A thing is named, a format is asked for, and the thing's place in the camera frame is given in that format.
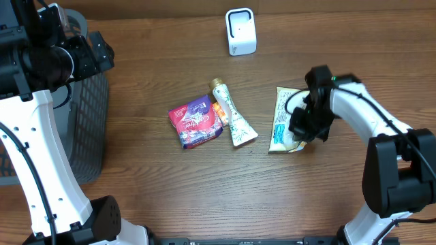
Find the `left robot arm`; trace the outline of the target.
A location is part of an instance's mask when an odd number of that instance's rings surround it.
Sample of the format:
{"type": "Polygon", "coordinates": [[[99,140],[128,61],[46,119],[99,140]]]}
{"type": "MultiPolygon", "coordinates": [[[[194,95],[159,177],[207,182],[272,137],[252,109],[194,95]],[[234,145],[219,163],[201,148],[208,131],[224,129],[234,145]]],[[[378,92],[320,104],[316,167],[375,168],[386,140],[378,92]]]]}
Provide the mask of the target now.
{"type": "Polygon", "coordinates": [[[1,2],[1,141],[28,203],[28,244],[150,244],[147,229],[121,216],[113,196],[90,200],[70,167],[52,93],[114,67],[102,35],[68,37],[62,8],[1,2]]]}

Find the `white bottle gold cap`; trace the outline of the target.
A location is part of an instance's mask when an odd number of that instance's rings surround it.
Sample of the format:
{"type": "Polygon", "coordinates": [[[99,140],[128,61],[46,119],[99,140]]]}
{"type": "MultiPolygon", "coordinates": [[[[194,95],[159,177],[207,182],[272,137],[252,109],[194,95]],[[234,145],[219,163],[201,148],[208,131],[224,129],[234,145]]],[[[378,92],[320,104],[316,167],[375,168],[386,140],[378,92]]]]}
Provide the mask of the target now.
{"type": "Polygon", "coordinates": [[[232,137],[232,143],[239,147],[258,136],[258,133],[237,110],[230,95],[227,85],[221,78],[215,78],[209,83],[212,94],[228,117],[228,126],[232,137]]]}

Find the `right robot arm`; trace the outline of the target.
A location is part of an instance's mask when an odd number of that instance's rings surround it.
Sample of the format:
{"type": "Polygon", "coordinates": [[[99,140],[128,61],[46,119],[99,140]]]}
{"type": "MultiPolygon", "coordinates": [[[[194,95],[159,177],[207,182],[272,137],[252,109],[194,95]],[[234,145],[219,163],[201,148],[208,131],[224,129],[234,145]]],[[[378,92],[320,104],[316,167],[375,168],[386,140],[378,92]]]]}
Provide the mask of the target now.
{"type": "Polygon", "coordinates": [[[401,223],[433,224],[416,219],[435,203],[435,135],[412,129],[384,109],[354,74],[332,75],[326,65],[305,75],[305,107],[285,107],[294,141],[326,141],[333,120],[344,120],[367,146],[362,193],[364,205],[335,236],[305,237],[304,244],[398,244],[388,234],[401,223]]]}

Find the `purple red pad package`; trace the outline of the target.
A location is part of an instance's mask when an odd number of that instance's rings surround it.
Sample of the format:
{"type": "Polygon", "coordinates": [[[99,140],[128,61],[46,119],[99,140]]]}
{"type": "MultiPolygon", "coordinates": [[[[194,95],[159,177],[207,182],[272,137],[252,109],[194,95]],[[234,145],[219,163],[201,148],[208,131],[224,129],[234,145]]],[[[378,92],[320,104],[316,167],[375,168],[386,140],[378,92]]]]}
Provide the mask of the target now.
{"type": "Polygon", "coordinates": [[[169,110],[168,116],[184,149],[215,139],[223,131],[221,119],[208,95],[169,110]]]}

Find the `small orange packet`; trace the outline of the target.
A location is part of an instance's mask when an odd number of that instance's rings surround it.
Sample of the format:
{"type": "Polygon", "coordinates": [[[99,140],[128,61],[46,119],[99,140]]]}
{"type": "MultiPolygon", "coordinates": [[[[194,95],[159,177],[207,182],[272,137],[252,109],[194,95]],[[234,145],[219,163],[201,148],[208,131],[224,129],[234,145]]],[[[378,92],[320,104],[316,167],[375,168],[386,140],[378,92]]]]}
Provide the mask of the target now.
{"type": "Polygon", "coordinates": [[[219,103],[214,102],[213,108],[214,108],[214,111],[217,113],[218,117],[220,118],[222,125],[224,127],[228,126],[228,117],[225,114],[225,112],[223,111],[222,107],[219,105],[219,103]]]}

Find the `yellow wipes package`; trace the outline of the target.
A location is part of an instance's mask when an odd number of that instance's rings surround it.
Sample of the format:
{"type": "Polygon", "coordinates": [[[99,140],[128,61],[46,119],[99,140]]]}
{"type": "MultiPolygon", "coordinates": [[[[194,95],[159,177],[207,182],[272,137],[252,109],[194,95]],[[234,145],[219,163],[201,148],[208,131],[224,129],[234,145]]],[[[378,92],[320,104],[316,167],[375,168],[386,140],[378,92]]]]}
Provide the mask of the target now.
{"type": "Polygon", "coordinates": [[[289,126],[294,109],[297,107],[305,109],[306,103],[303,99],[308,94],[308,91],[296,88],[277,87],[269,153],[297,152],[306,146],[306,142],[295,139],[289,126]]]}

